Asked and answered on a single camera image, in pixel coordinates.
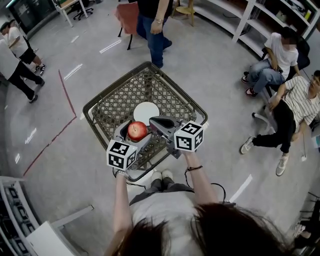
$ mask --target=dark hair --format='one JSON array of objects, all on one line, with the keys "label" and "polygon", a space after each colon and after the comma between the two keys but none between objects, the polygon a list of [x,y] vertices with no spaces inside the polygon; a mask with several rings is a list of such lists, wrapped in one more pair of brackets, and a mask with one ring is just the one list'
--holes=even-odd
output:
[{"label": "dark hair", "polygon": [[164,237],[166,221],[153,226],[152,221],[140,220],[133,230],[126,234],[120,246],[112,256],[162,256],[165,254],[167,240]]},{"label": "dark hair", "polygon": [[[190,232],[205,256],[292,256],[293,251],[278,229],[267,219],[237,207],[205,204],[196,207],[198,216]],[[169,241],[164,237],[166,222],[153,226],[141,220],[112,254],[163,256]]]},{"label": "dark hair", "polygon": [[313,76],[320,78],[320,70],[314,71]]},{"label": "dark hair", "polygon": [[7,27],[10,27],[10,22],[3,23],[3,25],[0,27],[0,32],[2,33],[2,31]]},{"label": "dark hair", "polygon": [[285,26],[281,29],[281,36],[284,39],[289,39],[291,45],[296,45],[298,41],[297,33],[290,27]]}]

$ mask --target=blue jeans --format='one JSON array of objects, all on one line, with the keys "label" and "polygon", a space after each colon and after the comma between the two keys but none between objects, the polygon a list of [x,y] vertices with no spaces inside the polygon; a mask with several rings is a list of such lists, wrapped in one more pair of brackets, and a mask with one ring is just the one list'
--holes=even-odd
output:
[{"label": "blue jeans", "polygon": [[255,93],[260,93],[267,85],[282,85],[286,80],[278,71],[275,71],[268,59],[264,59],[250,67],[249,74],[246,80],[254,83],[253,90]]},{"label": "blue jeans", "polygon": [[151,34],[151,24],[154,21],[154,18],[148,18],[139,13],[138,15],[138,23],[136,25],[136,32],[139,36],[143,37],[148,41],[148,47],[150,49],[151,61],[158,68],[162,68],[163,63],[163,51],[170,44],[168,38],[164,36],[164,33],[161,32],[159,34]]}]

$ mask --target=white shirt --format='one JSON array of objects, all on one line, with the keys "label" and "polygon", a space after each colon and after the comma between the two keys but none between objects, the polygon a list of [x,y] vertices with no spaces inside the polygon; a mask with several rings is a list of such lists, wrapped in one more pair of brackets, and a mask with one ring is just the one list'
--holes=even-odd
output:
[{"label": "white shirt", "polygon": [[7,42],[4,39],[0,40],[0,73],[9,79],[15,72],[19,60],[14,56],[12,51],[9,49]]},{"label": "white shirt", "polygon": [[19,29],[15,26],[11,27],[8,33],[8,45],[11,45],[18,37],[20,37],[20,40],[11,47],[11,50],[17,57],[20,57],[28,49],[28,45]]},{"label": "white shirt", "polygon": [[190,229],[191,221],[197,215],[194,198],[194,193],[186,191],[155,193],[130,206],[133,225],[144,218],[152,219],[154,226],[166,221],[164,232],[169,232],[170,242],[165,255],[202,255]]},{"label": "white shirt", "polygon": [[278,66],[283,70],[282,76],[284,79],[287,79],[290,73],[290,67],[298,65],[298,50],[296,48],[290,50],[285,49],[281,42],[281,35],[278,33],[272,33],[264,46],[272,50],[278,61]]},{"label": "white shirt", "polygon": [[285,82],[286,89],[290,91],[283,100],[293,112],[296,127],[303,119],[310,125],[320,110],[319,95],[308,97],[309,86],[310,83],[302,76],[295,76]]}]

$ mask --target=black wristband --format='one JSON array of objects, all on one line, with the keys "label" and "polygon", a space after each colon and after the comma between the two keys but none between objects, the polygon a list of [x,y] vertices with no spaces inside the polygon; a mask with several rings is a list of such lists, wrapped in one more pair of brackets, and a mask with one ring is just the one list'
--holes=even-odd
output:
[{"label": "black wristband", "polygon": [[200,166],[198,166],[198,167],[189,167],[189,168],[186,169],[186,171],[187,171],[187,172],[190,172],[190,171],[194,171],[194,170],[199,170],[199,169],[201,169],[202,167],[203,167],[202,165],[200,165]]}]

